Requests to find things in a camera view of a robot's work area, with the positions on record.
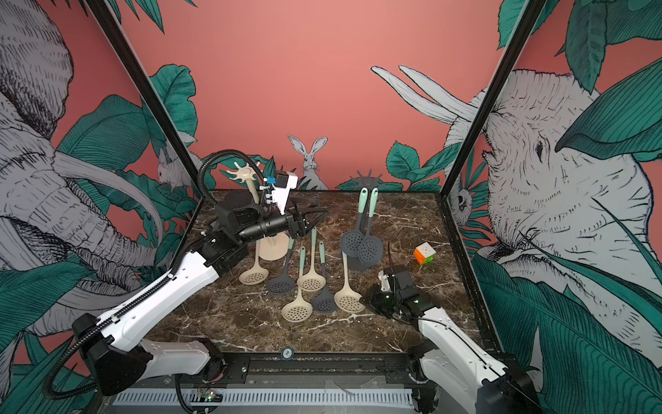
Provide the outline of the beige utensil rack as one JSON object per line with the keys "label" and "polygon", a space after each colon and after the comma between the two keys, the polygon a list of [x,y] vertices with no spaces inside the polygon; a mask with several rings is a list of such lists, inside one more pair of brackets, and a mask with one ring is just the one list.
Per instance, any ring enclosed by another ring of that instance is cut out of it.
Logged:
{"label": "beige utensil rack", "polygon": [[[229,177],[232,180],[241,181],[246,184],[248,191],[250,191],[253,196],[253,201],[257,204],[260,203],[260,196],[255,186],[254,170],[249,165],[246,165],[246,167],[240,167],[237,162],[234,166],[236,167],[236,170],[227,170]],[[285,232],[281,232],[277,234],[277,236],[266,237],[260,241],[259,257],[263,260],[274,262],[275,260],[285,257],[288,247],[289,236],[287,236]]]}

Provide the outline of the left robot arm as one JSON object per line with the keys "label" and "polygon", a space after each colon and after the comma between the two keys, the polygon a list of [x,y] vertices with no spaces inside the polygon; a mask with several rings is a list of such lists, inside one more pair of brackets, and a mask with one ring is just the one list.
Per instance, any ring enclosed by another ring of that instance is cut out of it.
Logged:
{"label": "left robot arm", "polygon": [[[216,203],[205,184],[213,164],[226,156],[244,160],[232,174],[248,184],[260,184],[260,196],[230,204]],[[286,232],[296,239],[310,234],[329,211],[314,200],[299,208],[301,198],[289,194],[298,183],[294,172],[277,170],[265,176],[250,156],[235,149],[210,155],[198,171],[198,189],[215,203],[211,230],[190,241],[171,267],[133,297],[99,317],[86,313],[73,325],[76,342],[55,362],[41,391],[49,400],[65,400],[95,390],[104,396],[120,393],[136,382],[163,375],[207,373],[220,377],[222,353],[208,340],[157,343],[146,335],[162,319],[198,291],[233,270],[248,256],[248,246]]]}

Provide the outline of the small circuit board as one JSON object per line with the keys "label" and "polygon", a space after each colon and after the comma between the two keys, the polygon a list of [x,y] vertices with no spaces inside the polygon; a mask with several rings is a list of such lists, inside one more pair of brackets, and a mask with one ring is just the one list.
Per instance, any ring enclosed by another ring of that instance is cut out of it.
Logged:
{"label": "small circuit board", "polygon": [[195,397],[192,400],[195,404],[211,404],[222,403],[223,394],[219,390],[205,389],[196,391]]}

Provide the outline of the left black frame post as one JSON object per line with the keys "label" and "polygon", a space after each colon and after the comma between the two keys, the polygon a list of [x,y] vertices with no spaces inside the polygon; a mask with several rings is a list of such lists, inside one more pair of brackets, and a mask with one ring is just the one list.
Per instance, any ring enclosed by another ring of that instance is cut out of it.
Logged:
{"label": "left black frame post", "polygon": [[174,152],[179,157],[187,175],[191,179],[192,186],[197,190],[198,169],[193,164],[187,148],[179,137],[179,132],[175,128],[174,122],[170,118],[157,91],[154,89],[143,65],[137,58],[134,48],[130,45],[130,42],[122,31],[121,24],[117,20],[114,11],[106,1],[87,0],[86,6],[90,9],[91,14],[93,14],[105,37],[116,52],[117,57],[122,62],[159,129],[173,146]]}

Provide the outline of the white vent strip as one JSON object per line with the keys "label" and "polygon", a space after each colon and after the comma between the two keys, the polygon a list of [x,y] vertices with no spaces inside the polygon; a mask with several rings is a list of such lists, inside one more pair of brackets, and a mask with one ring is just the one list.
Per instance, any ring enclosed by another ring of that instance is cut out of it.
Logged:
{"label": "white vent strip", "polygon": [[[204,398],[195,391],[183,397],[194,406],[383,406],[412,408],[412,392],[405,389],[217,389]],[[165,388],[129,389],[116,396],[116,406],[177,406],[176,392]]]}

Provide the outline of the beige skimmer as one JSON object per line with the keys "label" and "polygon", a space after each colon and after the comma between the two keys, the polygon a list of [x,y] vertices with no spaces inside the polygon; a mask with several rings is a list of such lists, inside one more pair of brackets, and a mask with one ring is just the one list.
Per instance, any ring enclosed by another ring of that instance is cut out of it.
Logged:
{"label": "beige skimmer", "polygon": [[298,286],[305,292],[316,292],[324,288],[326,279],[315,270],[315,247],[317,246],[317,229],[311,231],[310,271],[298,278]]}
{"label": "beige skimmer", "polygon": [[[303,269],[305,265],[305,247],[299,250],[299,274],[298,279],[303,277]],[[300,323],[309,318],[313,312],[311,303],[303,299],[303,290],[298,286],[296,298],[282,308],[282,317],[292,323]]]}
{"label": "beige skimmer", "polygon": [[342,253],[344,285],[340,291],[334,294],[336,305],[345,312],[359,313],[365,310],[365,305],[360,303],[362,296],[350,287],[348,280],[348,256]]}
{"label": "beige skimmer", "polygon": [[239,276],[241,284],[246,286],[255,286],[264,282],[269,275],[269,271],[260,265],[260,241],[255,245],[254,263],[250,269]]}

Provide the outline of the right black frame post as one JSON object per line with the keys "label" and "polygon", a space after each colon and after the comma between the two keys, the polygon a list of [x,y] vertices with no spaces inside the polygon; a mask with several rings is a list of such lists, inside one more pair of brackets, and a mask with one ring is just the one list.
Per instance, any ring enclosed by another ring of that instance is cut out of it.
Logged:
{"label": "right black frame post", "polygon": [[515,66],[522,49],[524,48],[529,36],[536,24],[538,17],[545,6],[546,1],[534,0],[527,1],[524,5],[522,14],[518,20],[517,25],[513,31],[507,48],[499,62],[498,68],[492,77],[491,84],[484,95],[479,111],[472,121],[472,125],[467,133],[467,137],[460,147],[458,156],[453,164],[450,174],[441,189],[441,197],[448,198],[453,188],[453,185],[460,175],[461,168],[469,158],[471,150],[481,135],[482,128],[485,126],[492,108],[494,107],[499,95],[510,76],[513,67]]}

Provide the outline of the round front knob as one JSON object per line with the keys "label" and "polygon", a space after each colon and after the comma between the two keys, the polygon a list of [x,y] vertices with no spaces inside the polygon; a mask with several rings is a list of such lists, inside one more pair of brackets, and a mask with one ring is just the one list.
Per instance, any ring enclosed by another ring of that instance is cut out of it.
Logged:
{"label": "round front knob", "polygon": [[294,356],[294,349],[292,347],[286,347],[281,352],[281,357],[285,361],[290,361]]}

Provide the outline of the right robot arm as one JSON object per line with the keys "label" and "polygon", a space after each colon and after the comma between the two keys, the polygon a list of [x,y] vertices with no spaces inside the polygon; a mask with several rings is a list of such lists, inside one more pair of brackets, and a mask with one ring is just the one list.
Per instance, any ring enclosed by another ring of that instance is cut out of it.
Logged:
{"label": "right robot arm", "polygon": [[508,355],[494,357],[421,293],[409,270],[391,266],[362,301],[372,312],[409,324],[427,340],[418,371],[468,413],[543,413],[533,382]]}

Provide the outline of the black front rail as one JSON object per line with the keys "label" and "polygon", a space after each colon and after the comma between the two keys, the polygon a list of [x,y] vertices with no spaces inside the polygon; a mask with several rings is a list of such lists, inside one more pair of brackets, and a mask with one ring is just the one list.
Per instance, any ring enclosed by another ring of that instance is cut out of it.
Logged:
{"label": "black front rail", "polygon": [[217,385],[246,384],[248,376],[265,375],[369,375],[383,376],[389,384],[424,383],[419,364],[405,353],[281,353],[225,352],[200,374],[183,374],[182,381],[202,384],[221,376]]}

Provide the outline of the grey skimmer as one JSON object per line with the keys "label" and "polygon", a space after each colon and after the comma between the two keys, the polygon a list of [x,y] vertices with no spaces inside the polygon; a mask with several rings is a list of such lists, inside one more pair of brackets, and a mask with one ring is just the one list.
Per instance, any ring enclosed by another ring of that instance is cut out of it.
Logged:
{"label": "grey skimmer", "polygon": [[270,279],[265,284],[265,288],[269,293],[274,293],[274,294],[289,293],[296,286],[296,281],[294,281],[294,279],[292,279],[289,276],[289,267],[290,267],[290,261],[291,261],[291,255],[292,255],[294,243],[295,240],[290,238],[287,254],[284,259],[284,268],[281,276],[275,279]]}
{"label": "grey skimmer", "polygon": [[376,210],[379,198],[379,189],[373,188],[370,197],[370,207],[367,220],[367,229],[365,230],[365,237],[360,243],[359,247],[359,260],[365,267],[373,267],[377,265],[382,258],[384,247],[382,241],[372,234],[373,217]]}
{"label": "grey skimmer", "polygon": [[329,283],[326,274],[325,246],[323,241],[320,241],[319,249],[320,249],[322,277],[324,277],[325,279],[325,285],[321,289],[317,297],[312,300],[311,305],[313,309],[319,313],[331,314],[338,310],[338,306],[334,301],[334,295],[329,291]]}
{"label": "grey skimmer", "polygon": [[363,187],[360,191],[355,228],[341,236],[341,251],[347,257],[358,256],[358,249],[364,238],[364,235],[361,232],[361,220],[365,211],[365,206],[367,205],[367,200],[368,189]]}

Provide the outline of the black frame post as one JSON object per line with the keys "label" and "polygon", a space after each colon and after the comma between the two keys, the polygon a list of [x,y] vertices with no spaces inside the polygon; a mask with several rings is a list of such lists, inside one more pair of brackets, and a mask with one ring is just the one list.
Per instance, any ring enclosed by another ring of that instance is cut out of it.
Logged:
{"label": "black frame post", "polygon": [[87,0],[86,6],[90,9],[91,14],[93,14],[105,37],[116,52],[117,57],[122,62],[159,129],[173,146],[174,152],[179,157],[187,175],[191,179],[192,186],[197,190],[198,169],[193,164],[187,148],[179,137],[179,132],[175,128],[174,122],[170,118],[157,91],[154,89],[143,65],[137,58],[134,48],[130,45],[130,42],[122,31],[121,24],[117,20],[114,11],[106,1]]}
{"label": "black frame post", "polygon": [[460,175],[461,168],[469,158],[471,150],[481,135],[482,128],[485,126],[492,108],[494,107],[499,95],[510,76],[513,67],[515,66],[522,49],[524,48],[529,36],[536,24],[538,17],[545,6],[546,1],[534,0],[527,1],[524,5],[522,14],[518,20],[517,25],[513,31],[507,48],[499,62],[498,68],[492,77],[491,84],[484,95],[479,111],[472,121],[472,125],[467,133],[467,137],[460,147],[458,156],[453,164],[450,174],[441,189],[441,197],[448,198],[453,188],[453,185]]}

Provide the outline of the colourful puzzle cube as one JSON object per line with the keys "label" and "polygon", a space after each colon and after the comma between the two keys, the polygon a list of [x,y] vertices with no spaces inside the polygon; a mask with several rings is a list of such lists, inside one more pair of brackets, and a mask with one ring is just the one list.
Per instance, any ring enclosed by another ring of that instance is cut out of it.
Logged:
{"label": "colourful puzzle cube", "polygon": [[423,265],[434,260],[436,250],[429,243],[423,243],[415,248],[414,255],[417,263]]}

